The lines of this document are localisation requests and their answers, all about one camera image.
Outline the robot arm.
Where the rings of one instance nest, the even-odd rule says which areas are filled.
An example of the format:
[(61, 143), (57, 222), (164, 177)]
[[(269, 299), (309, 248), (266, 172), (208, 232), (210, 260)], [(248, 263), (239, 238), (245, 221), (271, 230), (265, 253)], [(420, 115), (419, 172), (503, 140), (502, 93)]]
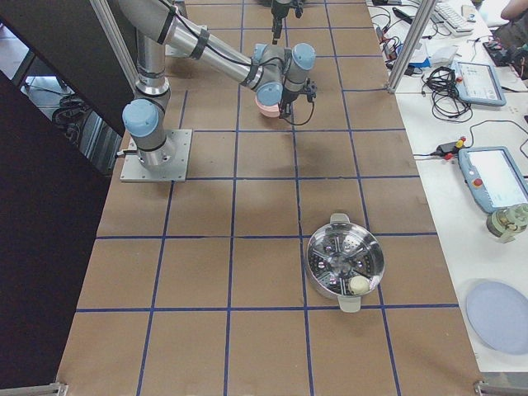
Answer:
[(309, 78), (316, 53), (307, 43), (285, 48), (277, 43), (257, 44), (246, 56), (187, 19), (169, 1), (121, 1), (120, 10), (136, 29), (137, 60), (134, 100), (122, 111), (125, 129), (136, 149), (136, 163), (161, 171), (184, 162), (189, 148), (175, 142), (175, 133), (163, 126), (171, 96), (165, 74), (165, 49), (202, 61), (254, 91), (256, 103), (289, 119), (300, 96), (313, 103), (317, 87)]

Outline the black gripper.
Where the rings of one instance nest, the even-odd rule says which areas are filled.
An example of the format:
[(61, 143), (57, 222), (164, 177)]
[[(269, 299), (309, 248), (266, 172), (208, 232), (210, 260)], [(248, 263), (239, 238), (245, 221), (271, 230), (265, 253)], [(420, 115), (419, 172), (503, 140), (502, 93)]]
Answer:
[(282, 90), (282, 95), (279, 104), (279, 118), (288, 119), (289, 117), (291, 117), (291, 104), (298, 99), (299, 95), (305, 94), (306, 90), (304, 88), (301, 88), (297, 92), (292, 92), (289, 89), (284, 88)]
[(276, 45), (281, 37), (283, 19), (288, 16), (290, 9), (295, 12), (296, 18), (301, 18), (304, 12), (304, 0), (272, 0), (271, 14), (272, 22), (272, 44)]

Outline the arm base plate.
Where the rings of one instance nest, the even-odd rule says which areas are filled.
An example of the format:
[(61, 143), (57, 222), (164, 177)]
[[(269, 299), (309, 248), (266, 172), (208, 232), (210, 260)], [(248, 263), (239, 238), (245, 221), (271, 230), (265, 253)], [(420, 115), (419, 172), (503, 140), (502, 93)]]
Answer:
[(134, 137), (121, 150), (122, 182), (184, 182), (191, 150), (192, 130), (165, 130), (163, 146), (151, 152), (140, 150)]

